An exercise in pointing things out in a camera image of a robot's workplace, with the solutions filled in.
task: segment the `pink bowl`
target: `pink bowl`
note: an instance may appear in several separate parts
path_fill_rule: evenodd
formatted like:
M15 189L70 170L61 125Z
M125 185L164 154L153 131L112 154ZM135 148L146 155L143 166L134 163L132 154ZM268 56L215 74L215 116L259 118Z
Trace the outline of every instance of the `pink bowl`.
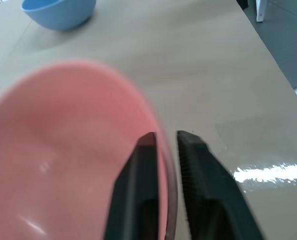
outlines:
M69 62L25 78L0 101L0 240L99 240L139 137L156 132L159 239L173 239L177 182L164 134L114 70Z

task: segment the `bowl rim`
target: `bowl rim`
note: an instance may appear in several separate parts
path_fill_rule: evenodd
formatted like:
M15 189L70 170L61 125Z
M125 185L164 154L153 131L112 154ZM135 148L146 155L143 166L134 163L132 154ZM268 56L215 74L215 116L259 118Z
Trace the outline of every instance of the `bowl rim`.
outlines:
M67 0L56 0L56 1L53 2L53 3L47 4L47 5L45 5L45 6L40 6L40 7L37 7L37 8L33 8L33 9L26 9L26 8L23 7L23 5L24 5L24 3L25 3L26 1L31 1L31 0L24 0L24 1L22 2L22 4L21 4L20 8L22 9L23 12L26 12L26 13L32 13L32 12L38 12L38 11L41 11L41 10L48 9L48 8L53 7L53 6L55 6L55 5L57 5L57 4L61 3L61 2L65 2L65 1L67 1Z

